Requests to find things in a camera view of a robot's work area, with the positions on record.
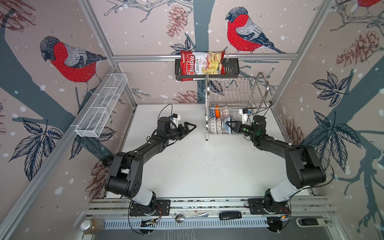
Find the blue floral white bowl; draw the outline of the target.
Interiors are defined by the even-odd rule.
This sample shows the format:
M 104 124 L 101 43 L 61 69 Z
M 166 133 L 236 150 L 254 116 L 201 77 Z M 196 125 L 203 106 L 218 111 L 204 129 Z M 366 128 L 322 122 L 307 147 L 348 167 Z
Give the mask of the blue floral white bowl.
M 230 122 L 232 120 L 232 117 L 226 117 L 223 121 L 223 130 L 226 134 L 232 134 L 232 129 L 230 128 L 230 124 L 227 124 L 227 122 Z

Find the brown white patterned bowl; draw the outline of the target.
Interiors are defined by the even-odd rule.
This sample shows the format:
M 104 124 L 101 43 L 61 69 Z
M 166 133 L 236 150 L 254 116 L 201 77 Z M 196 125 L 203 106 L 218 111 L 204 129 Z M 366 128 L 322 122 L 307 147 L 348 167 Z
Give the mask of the brown white patterned bowl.
M 216 118 L 216 129 L 217 129 L 217 134 L 222 133 L 222 120 L 221 120 L 221 118 Z

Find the orange plastic bowl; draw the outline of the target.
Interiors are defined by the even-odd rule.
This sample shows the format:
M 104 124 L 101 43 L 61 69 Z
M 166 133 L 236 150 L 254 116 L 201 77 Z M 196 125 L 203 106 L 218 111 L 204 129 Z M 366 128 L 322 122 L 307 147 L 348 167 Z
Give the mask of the orange plastic bowl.
M 215 106 L 215 116 L 216 116 L 216 118 L 221 117 L 219 106 Z

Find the stainless steel dish rack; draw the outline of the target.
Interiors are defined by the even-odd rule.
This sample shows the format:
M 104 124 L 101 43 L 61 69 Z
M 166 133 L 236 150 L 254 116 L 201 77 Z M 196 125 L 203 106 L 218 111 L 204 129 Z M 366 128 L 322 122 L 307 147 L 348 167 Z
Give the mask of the stainless steel dish rack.
M 206 116 L 206 133 L 205 139 L 209 140 L 211 135 L 225 135 L 223 130 L 224 117 L 222 110 L 228 108 L 232 120 L 238 120 L 242 123 L 239 114 L 240 109 L 248 109 L 251 114 L 249 115 L 250 122 L 252 115 L 261 112 L 269 107 L 267 97 L 270 93 L 270 83 L 263 72 L 259 72 L 255 77 L 249 78 L 210 78 L 206 74 L 205 83 L 205 116 Z M 219 106 L 221 120 L 222 120 L 222 133 L 210 134 L 209 133 L 209 108 Z

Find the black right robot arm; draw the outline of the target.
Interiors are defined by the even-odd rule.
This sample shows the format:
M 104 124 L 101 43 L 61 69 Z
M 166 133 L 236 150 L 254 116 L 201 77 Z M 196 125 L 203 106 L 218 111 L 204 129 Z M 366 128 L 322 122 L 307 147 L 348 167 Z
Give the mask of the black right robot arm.
M 285 159 L 287 177 L 274 188 L 265 192 L 263 206 L 269 214 L 274 214 L 288 203 L 300 191 L 316 187 L 326 181 L 327 176 L 323 165 L 310 145 L 292 145 L 279 141 L 266 133 L 266 117 L 256 115 L 251 124 L 241 121 L 227 121 L 232 132 L 250 137 L 253 145 Z

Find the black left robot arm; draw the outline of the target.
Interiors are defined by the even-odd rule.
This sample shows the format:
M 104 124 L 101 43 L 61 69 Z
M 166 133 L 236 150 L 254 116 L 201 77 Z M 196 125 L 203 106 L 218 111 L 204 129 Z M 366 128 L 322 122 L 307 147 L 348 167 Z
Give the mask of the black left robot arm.
M 117 153 L 112 159 L 103 160 L 109 168 L 105 190 L 127 197 L 133 202 L 154 209 L 156 194 L 142 186 L 144 164 L 162 153 L 168 146 L 185 138 L 197 128 L 195 124 L 184 122 L 176 125 L 171 117 L 158 119 L 157 128 L 146 143 L 135 150 Z

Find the red cassava chips bag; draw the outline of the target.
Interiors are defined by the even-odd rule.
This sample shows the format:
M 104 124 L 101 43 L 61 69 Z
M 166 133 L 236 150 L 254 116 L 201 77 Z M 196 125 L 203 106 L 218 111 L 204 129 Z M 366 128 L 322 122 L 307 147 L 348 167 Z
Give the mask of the red cassava chips bag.
M 222 64 L 225 51 L 222 52 L 191 52 L 181 51 L 181 75 L 223 75 Z

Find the black round knob bottle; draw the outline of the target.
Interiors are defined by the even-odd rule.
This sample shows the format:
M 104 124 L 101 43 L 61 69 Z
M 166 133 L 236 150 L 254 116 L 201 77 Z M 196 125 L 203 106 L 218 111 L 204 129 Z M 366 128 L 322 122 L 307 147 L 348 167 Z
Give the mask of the black round knob bottle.
M 102 162 L 102 165 L 104 167 L 110 167 L 110 165 L 113 163 L 114 161 L 114 156 L 113 155 L 110 155 L 110 156 L 105 156 L 104 158 L 102 158 L 101 162 Z

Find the metal spoon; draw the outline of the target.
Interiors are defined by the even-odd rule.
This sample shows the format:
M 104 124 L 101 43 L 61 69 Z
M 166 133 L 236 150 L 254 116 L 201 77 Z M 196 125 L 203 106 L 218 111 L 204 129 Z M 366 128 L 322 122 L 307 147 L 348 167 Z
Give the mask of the metal spoon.
M 194 215 L 194 216 L 185 216 L 183 214 L 178 214 L 176 217 L 175 217 L 175 222 L 177 224 L 181 224 L 183 223 L 186 219 L 191 219 L 191 218 L 206 218 L 209 216 L 209 213 L 208 212 L 205 212 L 205 213 L 201 213 L 201 214 L 198 214 L 198 215 Z

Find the black remote device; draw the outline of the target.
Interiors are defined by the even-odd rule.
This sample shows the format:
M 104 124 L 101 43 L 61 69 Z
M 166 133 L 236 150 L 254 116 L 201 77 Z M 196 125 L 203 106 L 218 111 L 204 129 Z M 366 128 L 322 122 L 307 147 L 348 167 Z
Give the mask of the black remote device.
M 242 213 L 239 211 L 226 211 L 219 213 L 220 221 L 237 220 L 242 218 Z

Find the glass jar with silver lid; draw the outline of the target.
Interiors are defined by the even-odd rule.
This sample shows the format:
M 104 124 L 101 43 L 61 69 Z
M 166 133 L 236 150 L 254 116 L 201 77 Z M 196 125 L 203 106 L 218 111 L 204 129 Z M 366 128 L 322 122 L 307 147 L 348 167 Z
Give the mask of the glass jar with silver lid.
M 105 230 L 105 220 L 100 218 L 85 219 L 80 230 L 84 235 L 97 235 Z

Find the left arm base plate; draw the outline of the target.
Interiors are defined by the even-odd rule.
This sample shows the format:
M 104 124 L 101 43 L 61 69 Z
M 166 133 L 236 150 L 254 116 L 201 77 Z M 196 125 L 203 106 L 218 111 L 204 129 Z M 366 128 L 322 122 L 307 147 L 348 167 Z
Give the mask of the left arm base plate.
M 152 200 L 148 206 L 133 202 L 129 208 L 130 217 L 159 217 L 170 214 L 170 200 Z

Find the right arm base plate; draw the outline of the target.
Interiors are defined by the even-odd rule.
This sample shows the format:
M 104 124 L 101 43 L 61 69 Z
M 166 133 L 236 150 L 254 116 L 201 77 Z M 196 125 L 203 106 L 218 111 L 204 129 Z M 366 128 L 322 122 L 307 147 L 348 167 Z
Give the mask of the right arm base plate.
M 248 199 L 247 207 L 252 215 L 290 215 L 291 209 L 288 202 L 277 203 L 273 200 L 262 198 Z

